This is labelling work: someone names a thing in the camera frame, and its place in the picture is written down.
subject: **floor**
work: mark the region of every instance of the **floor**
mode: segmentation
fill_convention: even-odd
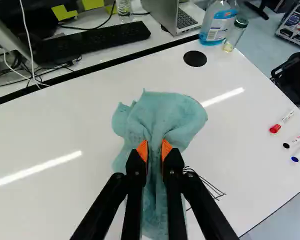
[[[259,6],[260,1],[252,1]],[[241,12],[249,19],[249,25],[241,37],[237,48],[267,77],[271,70],[282,64],[291,54],[299,52],[300,47],[274,35],[283,13],[276,14],[269,8],[265,21],[239,2]],[[300,194],[256,226],[240,240],[300,240]]]
[[[260,1],[251,3],[259,6]],[[249,25],[237,44],[237,49],[245,55],[267,77],[271,70],[285,62],[288,57],[300,51],[296,44],[275,36],[283,13],[274,13],[269,8],[265,12],[270,19],[265,21],[255,12],[239,2],[241,12],[249,19]]]

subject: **black chair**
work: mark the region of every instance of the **black chair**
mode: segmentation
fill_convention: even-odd
[[[269,16],[264,12],[265,7],[270,8],[277,14],[288,12],[297,2],[296,0],[262,0],[260,6],[255,6],[249,1],[244,4],[252,11],[256,12],[264,20],[268,20]]]
[[[274,84],[300,107],[300,52],[292,54],[286,62],[271,71]]]

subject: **white table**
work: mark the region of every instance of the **white table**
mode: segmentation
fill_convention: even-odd
[[[187,13],[195,16],[196,19],[204,19],[205,11],[196,6],[193,2],[181,3],[180,7]],[[146,11],[142,8],[139,0],[132,1],[132,8],[135,13],[145,13]],[[109,15],[103,8],[96,8],[90,11],[80,13],[78,19],[72,23],[67,24],[67,26],[78,27],[78,28],[93,28],[101,23],[103,23]],[[134,54],[142,50],[151,49],[156,46],[160,46],[169,42],[173,42],[179,39],[183,39],[189,36],[198,34],[199,30],[194,30],[187,32],[185,34],[173,37],[170,33],[165,32],[161,29],[160,24],[151,15],[135,15],[134,21],[143,21],[147,28],[151,32],[151,36],[147,40],[125,44],[117,47],[112,47],[100,51],[90,52],[82,55],[82,60],[76,63],[74,66],[70,67],[72,70],[77,71],[90,66],[94,66],[100,63],[104,63],[113,59],[117,59],[123,56]],[[103,27],[109,27],[121,24],[121,20],[117,14],[114,14],[110,21]],[[65,35],[70,35],[74,33],[82,32],[82,30],[58,28],[55,35],[64,33]],[[68,69],[59,69],[51,73],[47,73],[42,76],[43,81],[53,79],[58,76],[62,76],[70,73]],[[7,78],[10,81],[18,80],[20,77],[15,73],[5,74],[0,77],[0,81],[3,78]],[[28,81],[24,80],[21,82],[16,82],[10,85],[0,86],[0,97],[13,93],[17,90],[26,87]]]
[[[186,65],[190,50],[205,53],[207,64]],[[111,128],[118,102],[138,100],[143,88],[205,106],[208,121],[183,159],[227,193],[218,205],[238,236],[300,191],[300,162],[282,147],[300,132],[300,111],[238,50],[192,41],[0,105],[0,179],[35,173],[0,185],[0,240],[70,238],[123,146]],[[293,108],[295,116],[271,135],[269,127]],[[119,239],[123,216],[121,206],[107,239]],[[187,221],[189,239],[202,239],[191,211]]]

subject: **teal towel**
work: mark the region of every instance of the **teal towel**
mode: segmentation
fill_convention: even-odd
[[[150,239],[168,239],[167,196],[160,165],[162,139],[182,152],[207,120],[205,109],[193,98],[150,91],[144,91],[131,106],[120,102],[112,117],[113,131],[124,138],[124,146],[113,162],[115,172],[125,174],[131,150],[143,140],[148,141],[142,234]]]

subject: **keyboard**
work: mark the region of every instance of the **keyboard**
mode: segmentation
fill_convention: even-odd
[[[64,63],[89,52],[145,40],[150,35],[142,21],[87,30],[41,41],[34,50],[34,61]]]
[[[178,8],[178,19],[176,22],[176,27],[178,29],[183,29],[185,27],[189,27],[189,26],[195,25],[197,23],[198,22],[196,20],[194,20],[192,17],[190,17],[188,14],[186,14],[180,8]]]

